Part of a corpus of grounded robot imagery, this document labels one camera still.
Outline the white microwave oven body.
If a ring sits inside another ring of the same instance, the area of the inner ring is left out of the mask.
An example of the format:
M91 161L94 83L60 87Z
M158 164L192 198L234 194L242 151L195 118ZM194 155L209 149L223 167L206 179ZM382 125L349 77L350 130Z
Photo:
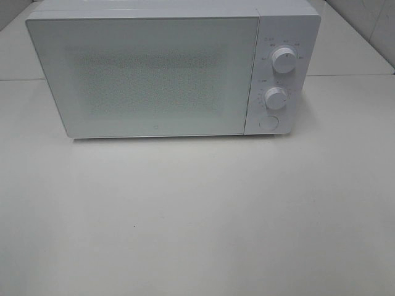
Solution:
M259 20L251 85L243 136L290 133L314 50L321 17L307 1L44 1L26 19L206 19ZM293 71L274 71L270 54L282 45L297 52ZM273 87L286 90L288 100L280 110L268 109L264 94ZM262 117L279 120L273 131L259 126Z

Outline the white microwave knob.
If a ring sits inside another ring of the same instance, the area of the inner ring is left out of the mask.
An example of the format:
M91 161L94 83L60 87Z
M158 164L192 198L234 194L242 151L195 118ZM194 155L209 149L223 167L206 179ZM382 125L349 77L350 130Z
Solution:
M264 99L268 109L280 110L286 105L288 94L283 88L273 87L266 91Z
M296 67L296 50L289 45L276 47L270 54L270 61L274 71L280 74L289 73Z

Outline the white microwave door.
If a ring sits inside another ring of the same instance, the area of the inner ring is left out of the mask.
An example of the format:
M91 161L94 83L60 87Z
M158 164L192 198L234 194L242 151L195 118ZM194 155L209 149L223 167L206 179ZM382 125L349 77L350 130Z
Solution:
M26 22L71 138L239 135L259 20Z

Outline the round microwave door button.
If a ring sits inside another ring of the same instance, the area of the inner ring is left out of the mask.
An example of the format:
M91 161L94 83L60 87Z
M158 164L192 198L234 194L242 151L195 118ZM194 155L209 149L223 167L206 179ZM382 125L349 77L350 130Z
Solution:
M273 131L277 128L279 120L275 116L262 117L259 126L263 130Z

